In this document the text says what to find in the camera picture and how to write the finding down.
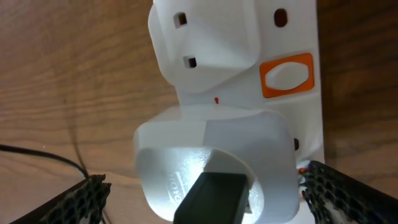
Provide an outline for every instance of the wooden table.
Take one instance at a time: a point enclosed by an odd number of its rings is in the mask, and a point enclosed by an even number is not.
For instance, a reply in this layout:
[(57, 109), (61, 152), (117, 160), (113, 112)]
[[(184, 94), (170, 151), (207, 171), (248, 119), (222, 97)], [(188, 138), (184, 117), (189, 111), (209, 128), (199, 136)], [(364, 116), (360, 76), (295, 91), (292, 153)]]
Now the wooden table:
[[(0, 143), (78, 161), (113, 183), (112, 224), (167, 223), (143, 196), (132, 135), (177, 105), (147, 29), (147, 1), (0, 1)], [(398, 197), (396, 0), (318, 3), (326, 163)], [(81, 180), (0, 153), (0, 223)]]

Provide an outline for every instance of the socket hole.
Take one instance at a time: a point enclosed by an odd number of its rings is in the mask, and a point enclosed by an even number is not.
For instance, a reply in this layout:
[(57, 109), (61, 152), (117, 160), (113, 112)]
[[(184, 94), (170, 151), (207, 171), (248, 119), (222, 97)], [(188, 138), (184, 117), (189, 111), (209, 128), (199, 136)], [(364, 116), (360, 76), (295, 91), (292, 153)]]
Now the socket hole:
[(287, 24), (287, 12), (285, 9), (277, 9), (274, 13), (274, 22), (277, 27), (284, 27)]
[(174, 24), (175, 28), (180, 28), (181, 26), (187, 25), (187, 17), (185, 13), (183, 12), (178, 12), (174, 16)]
[(187, 68), (195, 68), (197, 66), (197, 60), (194, 56), (185, 56), (183, 59)]

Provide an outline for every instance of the black cable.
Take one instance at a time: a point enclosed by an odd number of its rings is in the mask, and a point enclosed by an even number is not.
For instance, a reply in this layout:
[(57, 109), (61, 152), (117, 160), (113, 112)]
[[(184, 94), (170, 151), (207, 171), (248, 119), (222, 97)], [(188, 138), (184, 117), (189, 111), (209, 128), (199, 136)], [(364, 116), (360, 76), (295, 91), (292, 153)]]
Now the black cable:
[[(66, 163), (68, 165), (73, 166), (74, 168), (76, 168), (80, 174), (87, 179), (88, 178), (88, 172), (87, 170), (84, 168), (82, 168), (81, 166), (79, 166), (76, 162), (73, 162), (69, 159), (66, 159), (64, 157), (49, 153), (49, 152), (42, 152), (42, 151), (37, 151), (37, 150), (33, 150), (33, 149), (23, 149), (20, 147), (14, 147), (14, 146), (6, 146), (6, 145), (2, 145), (0, 144), (0, 151), (4, 151), (4, 152), (12, 152), (12, 153), (19, 153), (19, 154), (25, 154), (25, 155), (30, 155), (30, 156), (38, 156), (38, 157), (44, 157), (47, 159), (53, 159), (56, 161), (61, 161), (63, 163)], [(105, 210), (103, 211), (104, 216), (109, 220), (107, 214), (105, 213)], [(104, 217), (102, 217), (103, 224), (106, 224)]]

